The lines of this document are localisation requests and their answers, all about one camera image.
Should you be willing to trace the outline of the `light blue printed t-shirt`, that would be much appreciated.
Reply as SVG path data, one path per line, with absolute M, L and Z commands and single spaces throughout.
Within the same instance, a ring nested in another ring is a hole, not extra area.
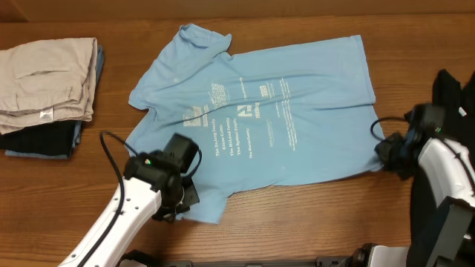
M 145 111 L 128 137 L 139 152 L 174 134 L 202 151 L 200 201 L 185 218 L 218 223 L 227 199 L 381 167 L 376 101 L 358 35 L 232 55 L 231 35 L 183 25 L 129 97 Z

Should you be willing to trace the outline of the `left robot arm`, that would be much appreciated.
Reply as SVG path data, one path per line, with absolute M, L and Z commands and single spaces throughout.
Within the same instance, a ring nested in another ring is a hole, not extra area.
M 119 266 L 125 250 L 149 220 L 172 223 L 198 203 L 191 167 L 201 151 L 155 151 L 131 157 L 110 202 L 61 266 Z

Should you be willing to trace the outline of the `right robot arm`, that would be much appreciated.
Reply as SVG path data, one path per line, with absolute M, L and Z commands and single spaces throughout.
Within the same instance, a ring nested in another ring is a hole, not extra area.
M 411 215 L 431 215 L 419 230 L 411 231 L 411 244 L 367 243 L 340 260 L 340 266 L 474 265 L 474 170 L 468 149 L 440 134 L 444 118 L 442 107 L 416 105 L 404 116 L 406 135 L 394 133 L 375 147 L 386 171 L 402 179 L 419 175 Z

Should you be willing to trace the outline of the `pile of black clothes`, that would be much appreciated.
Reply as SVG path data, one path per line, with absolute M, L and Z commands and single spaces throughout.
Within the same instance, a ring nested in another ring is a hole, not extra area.
M 464 145 L 469 150 L 469 163 L 474 164 L 474 77 L 464 86 L 446 69 L 437 73 L 433 82 L 432 103 L 445 109 L 440 134 Z M 413 177 L 410 193 L 410 235 L 414 239 L 435 214 L 437 204 L 423 171 L 410 165 Z

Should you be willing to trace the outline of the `folded blue garment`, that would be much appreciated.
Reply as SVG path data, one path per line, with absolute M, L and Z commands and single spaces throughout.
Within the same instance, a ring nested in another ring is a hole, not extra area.
M 104 65 L 104 53 L 102 46 L 99 45 L 98 47 L 98 57 L 96 61 L 96 85 L 99 84 L 100 76 L 102 73 L 103 65 Z M 71 141 L 71 149 L 68 154 L 57 154 L 57 155 L 46 155 L 46 154 L 35 154 L 35 153 L 22 153 L 19 151 L 10 151 L 6 150 L 6 156 L 17 156 L 17 157 L 30 157 L 30 158 L 39 158 L 39 159 L 68 159 L 71 157 L 73 150 L 79 145 L 81 142 L 81 134 L 82 134 L 82 122 L 76 122 L 74 126 L 73 132 L 73 139 Z

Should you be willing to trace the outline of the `folded dark navy garment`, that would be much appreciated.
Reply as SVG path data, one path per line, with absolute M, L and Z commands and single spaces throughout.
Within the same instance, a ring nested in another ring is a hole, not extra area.
M 2 134 L 1 149 L 46 155 L 68 154 L 76 122 L 52 122 Z

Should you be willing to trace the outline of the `folded beige trousers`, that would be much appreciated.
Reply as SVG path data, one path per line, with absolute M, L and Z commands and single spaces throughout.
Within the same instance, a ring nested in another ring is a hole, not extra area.
M 1 133 L 94 113 L 95 38 L 50 39 L 1 51 Z

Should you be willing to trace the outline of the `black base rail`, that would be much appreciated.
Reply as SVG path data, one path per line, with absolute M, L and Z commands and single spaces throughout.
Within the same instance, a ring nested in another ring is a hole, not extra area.
M 254 260 L 194 262 L 158 260 L 138 250 L 124 254 L 117 267 L 337 267 L 345 266 L 347 256 L 316 257 L 314 260 Z

